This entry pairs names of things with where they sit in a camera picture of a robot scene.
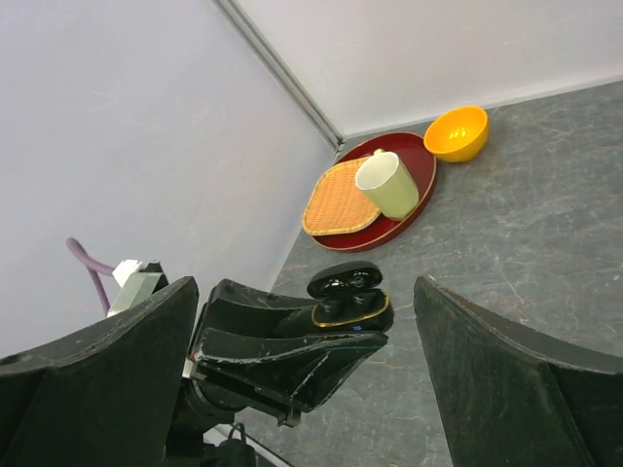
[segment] light green mug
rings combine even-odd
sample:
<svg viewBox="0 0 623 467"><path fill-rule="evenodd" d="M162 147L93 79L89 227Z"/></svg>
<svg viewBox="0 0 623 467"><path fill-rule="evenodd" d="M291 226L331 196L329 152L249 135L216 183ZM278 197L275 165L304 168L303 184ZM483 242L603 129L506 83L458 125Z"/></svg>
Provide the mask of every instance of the light green mug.
<svg viewBox="0 0 623 467"><path fill-rule="evenodd" d="M355 185L394 221L406 219L420 202L418 186L407 167L396 153L383 149L359 167Z"/></svg>

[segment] plate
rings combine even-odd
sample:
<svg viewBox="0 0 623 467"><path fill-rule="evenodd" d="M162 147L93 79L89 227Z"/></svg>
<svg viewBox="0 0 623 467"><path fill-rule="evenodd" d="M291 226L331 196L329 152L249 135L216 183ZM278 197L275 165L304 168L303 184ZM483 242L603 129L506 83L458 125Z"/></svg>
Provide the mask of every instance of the plate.
<svg viewBox="0 0 623 467"><path fill-rule="evenodd" d="M437 160L426 148L421 136L414 133L389 133L377 136L352 149L338 162L371 156L377 149L396 153L405 164L420 190L420 203L403 221L381 215L365 229L353 233L318 235L312 238L325 248L345 252L366 251L381 246L402 234L425 210L437 179Z"/></svg>

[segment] gray table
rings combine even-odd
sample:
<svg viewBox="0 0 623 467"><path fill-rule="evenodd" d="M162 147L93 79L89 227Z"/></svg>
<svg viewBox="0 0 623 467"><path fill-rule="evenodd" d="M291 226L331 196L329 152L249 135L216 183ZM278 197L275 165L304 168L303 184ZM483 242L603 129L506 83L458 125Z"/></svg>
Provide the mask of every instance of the gray table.
<svg viewBox="0 0 623 467"><path fill-rule="evenodd" d="M340 254L304 233L296 241L275 292L303 296L319 269L370 260L385 274L396 322L389 344L301 426L242 415L295 465L452 465L413 311L418 275L538 331L623 356L623 83L490 117L486 149L470 164L442 164L426 211L391 243Z"/></svg>

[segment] orange basket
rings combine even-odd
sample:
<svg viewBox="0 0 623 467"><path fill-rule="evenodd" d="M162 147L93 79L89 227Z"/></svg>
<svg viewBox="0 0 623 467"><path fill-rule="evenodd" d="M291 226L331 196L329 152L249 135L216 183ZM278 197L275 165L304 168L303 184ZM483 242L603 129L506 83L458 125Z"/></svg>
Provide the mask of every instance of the orange basket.
<svg viewBox="0 0 623 467"><path fill-rule="evenodd" d="M309 235L335 235L358 232L381 215L379 208L354 183L361 158L341 162L324 172L315 184L303 215L303 230Z"/></svg>

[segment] yellow bowl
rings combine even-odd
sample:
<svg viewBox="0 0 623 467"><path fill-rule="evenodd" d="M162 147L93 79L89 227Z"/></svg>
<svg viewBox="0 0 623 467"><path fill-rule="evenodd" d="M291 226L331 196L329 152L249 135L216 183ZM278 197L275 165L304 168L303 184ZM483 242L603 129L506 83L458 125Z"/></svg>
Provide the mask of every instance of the yellow bowl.
<svg viewBox="0 0 623 467"><path fill-rule="evenodd" d="M425 148L445 162L467 162L483 149L489 136L489 117L477 105L465 105L435 120L424 135Z"/></svg>

